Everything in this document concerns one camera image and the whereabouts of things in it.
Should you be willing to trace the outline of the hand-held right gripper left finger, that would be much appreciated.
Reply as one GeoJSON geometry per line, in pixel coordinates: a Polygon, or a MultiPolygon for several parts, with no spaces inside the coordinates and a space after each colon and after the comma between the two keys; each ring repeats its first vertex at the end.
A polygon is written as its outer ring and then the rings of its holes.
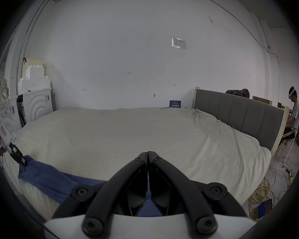
{"type": "Polygon", "coordinates": [[[136,216],[147,201],[148,152],[139,154],[109,181],[74,186],[52,219],[83,215],[76,224],[85,236],[109,236],[115,213],[136,216]]]}

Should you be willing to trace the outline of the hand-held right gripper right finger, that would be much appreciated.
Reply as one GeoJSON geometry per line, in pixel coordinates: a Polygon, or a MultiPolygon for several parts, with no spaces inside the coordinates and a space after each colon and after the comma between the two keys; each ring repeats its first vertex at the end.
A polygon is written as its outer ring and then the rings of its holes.
{"type": "Polygon", "coordinates": [[[149,151],[151,200],[163,216],[183,210],[189,236],[212,236],[219,228],[215,214],[247,218],[225,185],[190,180],[179,169],[149,151]]]}

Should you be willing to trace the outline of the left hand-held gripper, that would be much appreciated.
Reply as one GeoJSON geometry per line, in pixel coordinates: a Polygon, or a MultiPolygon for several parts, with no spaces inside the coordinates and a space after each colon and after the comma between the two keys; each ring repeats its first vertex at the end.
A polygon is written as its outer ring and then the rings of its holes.
{"type": "Polygon", "coordinates": [[[21,151],[15,145],[16,134],[10,133],[6,123],[0,117],[0,149],[8,151],[19,165],[28,165],[21,151]]]}

